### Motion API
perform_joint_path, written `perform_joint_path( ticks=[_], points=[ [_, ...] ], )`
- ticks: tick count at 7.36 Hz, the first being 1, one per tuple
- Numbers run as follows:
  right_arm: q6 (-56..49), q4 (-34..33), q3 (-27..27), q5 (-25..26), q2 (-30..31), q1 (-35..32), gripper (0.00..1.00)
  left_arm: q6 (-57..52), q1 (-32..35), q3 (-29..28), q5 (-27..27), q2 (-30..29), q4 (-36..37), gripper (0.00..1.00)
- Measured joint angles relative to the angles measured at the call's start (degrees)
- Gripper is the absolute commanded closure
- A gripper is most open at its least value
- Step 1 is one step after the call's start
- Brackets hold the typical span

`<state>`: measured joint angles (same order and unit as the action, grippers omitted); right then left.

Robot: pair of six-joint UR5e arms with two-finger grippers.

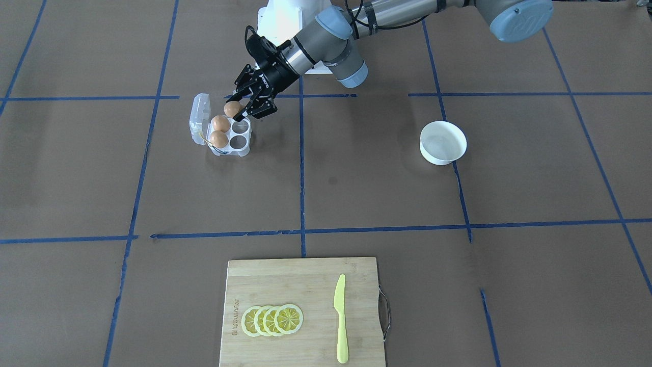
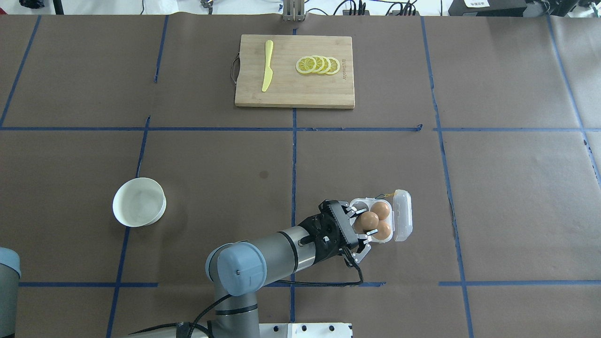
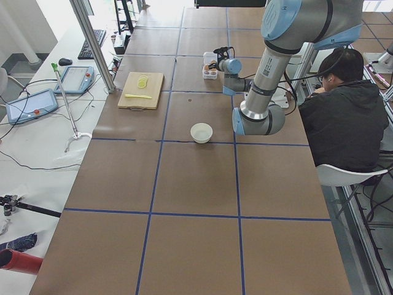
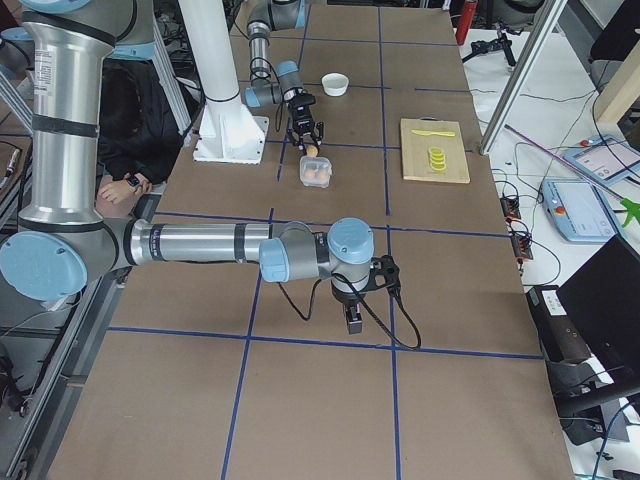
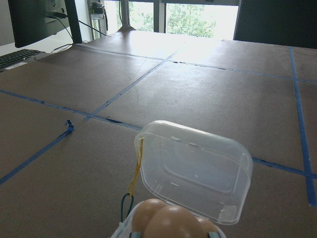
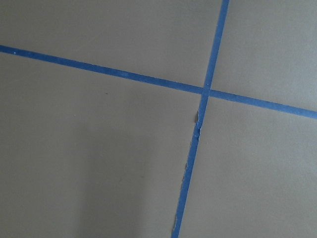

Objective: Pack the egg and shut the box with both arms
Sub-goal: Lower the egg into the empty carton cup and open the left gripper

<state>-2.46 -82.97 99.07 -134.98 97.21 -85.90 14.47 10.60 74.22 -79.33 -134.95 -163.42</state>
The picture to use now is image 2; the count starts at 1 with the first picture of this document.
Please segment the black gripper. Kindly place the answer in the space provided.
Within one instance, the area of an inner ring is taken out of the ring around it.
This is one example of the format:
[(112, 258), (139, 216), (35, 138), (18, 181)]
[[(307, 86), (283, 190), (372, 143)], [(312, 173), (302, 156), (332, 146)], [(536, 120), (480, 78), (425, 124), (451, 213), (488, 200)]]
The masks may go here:
[(309, 243), (315, 246), (314, 263), (320, 263), (343, 253), (343, 248), (352, 250), (352, 263), (359, 264), (371, 250), (371, 242), (378, 229), (367, 233), (355, 233), (351, 218), (356, 218), (368, 207), (356, 208), (345, 201), (324, 200), (318, 205), (319, 213), (305, 218), (300, 226), (310, 237)]

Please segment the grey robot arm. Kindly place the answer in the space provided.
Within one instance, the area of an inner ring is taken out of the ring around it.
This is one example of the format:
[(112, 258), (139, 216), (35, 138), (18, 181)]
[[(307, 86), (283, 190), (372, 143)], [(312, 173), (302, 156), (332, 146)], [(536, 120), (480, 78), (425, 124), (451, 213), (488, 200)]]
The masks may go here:
[[(269, 236), (228, 243), (208, 256), (205, 271), (215, 301), (193, 321), (159, 324), (131, 338), (352, 338), (350, 323), (260, 323), (257, 292), (272, 283), (288, 286), (346, 287), (363, 284), (359, 263), (378, 233), (377, 225), (354, 223), (367, 209), (325, 200), (319, 212), (299, 225)], [(343, 257), (358, 272), (356, 282), (295, 282), (290, 276), (331, 257)]]

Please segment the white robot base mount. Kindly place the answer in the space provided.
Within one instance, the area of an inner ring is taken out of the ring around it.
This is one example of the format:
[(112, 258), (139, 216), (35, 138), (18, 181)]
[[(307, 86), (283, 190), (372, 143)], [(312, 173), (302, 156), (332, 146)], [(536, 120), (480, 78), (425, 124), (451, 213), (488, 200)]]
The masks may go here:
[(352, 338), (351, 323), (260, 323), (261, 338)]

